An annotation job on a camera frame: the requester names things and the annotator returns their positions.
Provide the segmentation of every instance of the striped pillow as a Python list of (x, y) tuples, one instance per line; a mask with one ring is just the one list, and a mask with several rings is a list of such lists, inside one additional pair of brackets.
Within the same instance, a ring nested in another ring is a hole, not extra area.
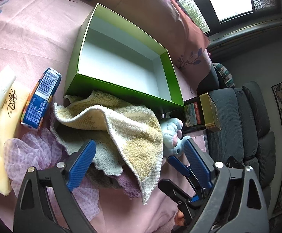
[(228, 88), (235, 88), (235, 83), (233, 76), (230, 74), (230, 72), (227, 70), (225, 66), (223, 66), (221, 63), (213, 63), (215, 69), (220, 73), (222, 76), (226, 86)]

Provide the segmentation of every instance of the barcode number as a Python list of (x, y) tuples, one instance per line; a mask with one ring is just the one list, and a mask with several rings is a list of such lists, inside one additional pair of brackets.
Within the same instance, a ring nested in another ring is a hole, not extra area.
[(53, 70), (48, 70), (39, 84), (35, 94), (48, 101), (52, 90), (54, 89), (59, 75)]

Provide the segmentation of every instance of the yellow tissue pack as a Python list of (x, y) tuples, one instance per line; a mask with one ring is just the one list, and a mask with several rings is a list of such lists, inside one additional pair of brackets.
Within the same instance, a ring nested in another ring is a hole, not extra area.
[(8, 195), (11, 191), (4, 168), (4, 143), (14, 137), (29, 94), (30, 89), (15, 81), (0, 109), (0, 193), (3, 195)]

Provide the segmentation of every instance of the light blue plush toy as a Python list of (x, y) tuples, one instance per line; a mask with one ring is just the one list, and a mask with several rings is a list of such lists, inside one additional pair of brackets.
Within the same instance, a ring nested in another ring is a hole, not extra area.
[(160, 122), (162, 130), (162, 141), (164, 157), (180, 157), (184, 151), (183, 144), (190, 136), (182, 137), (183, 123), (178, 118), (163, 118)]

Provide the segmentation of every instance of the tissue package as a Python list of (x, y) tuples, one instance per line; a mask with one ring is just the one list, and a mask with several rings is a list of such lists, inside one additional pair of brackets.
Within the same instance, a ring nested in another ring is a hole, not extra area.
[(0, 193), (3, 195), (9, 194), (11, 191), (10, 182), (4, 168), (4, 143), (14, 137), (29, 94), (29, 88), (15, 81), (0, 109)]
[(61, 74), (47, 68), (33, 89), (24, 108), (21, 123), (34, 130), (42, 126), (44, 115), (61, 81)]

